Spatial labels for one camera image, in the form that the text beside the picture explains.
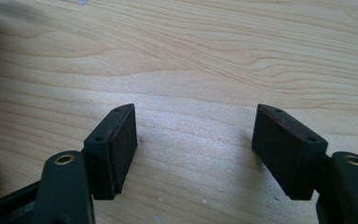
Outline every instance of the wood grain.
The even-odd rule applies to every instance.
[[[0,0],[0,197],[134,103],[97,223],[317,223],[251,150],[257,104],[358,153],[358,1]]]

